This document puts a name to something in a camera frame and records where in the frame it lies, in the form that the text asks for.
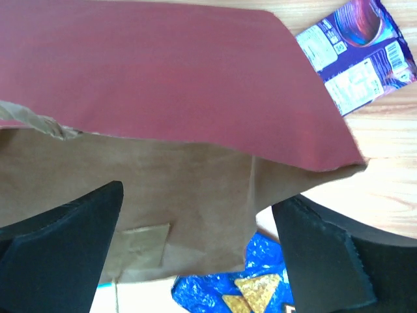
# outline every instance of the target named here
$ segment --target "paper bag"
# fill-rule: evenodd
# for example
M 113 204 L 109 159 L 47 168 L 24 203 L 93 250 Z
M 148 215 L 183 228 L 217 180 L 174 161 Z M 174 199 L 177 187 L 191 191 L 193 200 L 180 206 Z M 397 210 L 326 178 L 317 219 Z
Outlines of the paper bag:
M 102 282 L 241 270 L 257 212 L 363 168 L 269 12 L 0 7 L 0 226 L 122 181 Z

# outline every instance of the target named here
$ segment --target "paper bag handle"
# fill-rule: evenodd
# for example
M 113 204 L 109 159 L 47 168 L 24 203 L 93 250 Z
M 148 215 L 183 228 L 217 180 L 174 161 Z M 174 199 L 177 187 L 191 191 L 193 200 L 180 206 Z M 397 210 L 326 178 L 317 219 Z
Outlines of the paper bag handle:
M 2 100 L 0 100 L 0 119 L 19 121 L 28 127 L 61 140 L 69 140 L 82 134 L 78 130 L 60 125 L 51 117 L 37 115 L 25 106 Z

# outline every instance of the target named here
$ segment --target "chip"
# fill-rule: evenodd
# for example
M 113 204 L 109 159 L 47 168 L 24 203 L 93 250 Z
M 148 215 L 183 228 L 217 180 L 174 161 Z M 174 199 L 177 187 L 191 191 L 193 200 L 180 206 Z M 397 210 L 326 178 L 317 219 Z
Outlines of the chip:
M 251 309 L 255 313 L 264 313 L 280 280 L 278 274 L 269 274 L 255 278 L 236 279 L 235 284 Z
M 223 301 L 230 308 L 232 313 L 251 313 L 249 304 L 241 295 L 224 295 Z

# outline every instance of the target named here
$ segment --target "snack wrapper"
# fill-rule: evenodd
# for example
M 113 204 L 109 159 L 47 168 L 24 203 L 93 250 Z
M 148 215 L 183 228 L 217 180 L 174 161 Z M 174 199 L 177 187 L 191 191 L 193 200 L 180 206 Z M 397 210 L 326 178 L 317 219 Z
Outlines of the snack wrapper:
M 407 42 L 380 0 L 351 0 L 296 39 L 343 116 L 417 81 Z
M 295 312 L 279 243 L 256 233 L 246 249 L 245 270 L 178 277 L 174 300 L 189 312 Z

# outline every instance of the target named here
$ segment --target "black object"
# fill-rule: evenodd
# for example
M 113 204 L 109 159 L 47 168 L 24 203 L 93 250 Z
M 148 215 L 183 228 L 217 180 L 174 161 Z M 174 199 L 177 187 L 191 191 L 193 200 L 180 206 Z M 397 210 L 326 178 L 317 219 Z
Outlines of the black object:
M 0 312 L 88 313 L 122 200 L 114 181 L 0 228 Z
M 272 212 L 297 313 L 417 312 L 417 240 L 359 223 L 301 195 Z

